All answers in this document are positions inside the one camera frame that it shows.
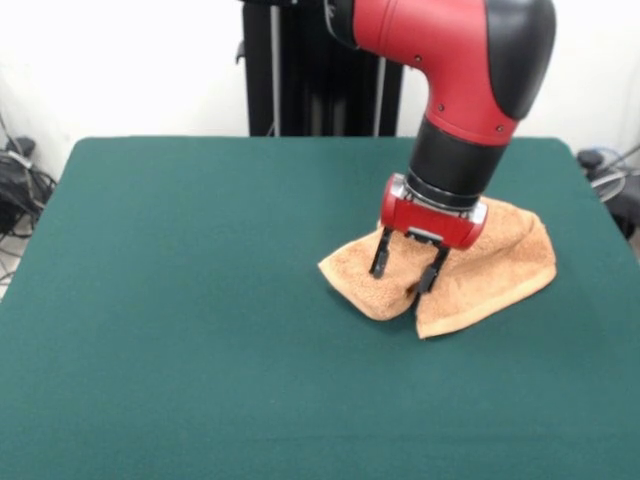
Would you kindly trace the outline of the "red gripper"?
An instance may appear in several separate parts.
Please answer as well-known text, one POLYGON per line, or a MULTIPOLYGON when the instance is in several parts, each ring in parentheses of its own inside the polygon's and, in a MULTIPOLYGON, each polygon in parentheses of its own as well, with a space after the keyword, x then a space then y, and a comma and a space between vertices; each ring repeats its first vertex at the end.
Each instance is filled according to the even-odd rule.
POLYGON ((425 257, 416 292, 422 296, 434 288, 449 257, 450 248, 469 249, 480 237, 488 218, 488 205, 478 201, 467 212, 445 211, 421 202, 409 190, 405 177, 394 173, 387 181, 380 209, 380 224, 384 227, 369 274, 374 279, 384 276, 389 259, 393 231, 418 240, 441 245, 431 246, 425 257))

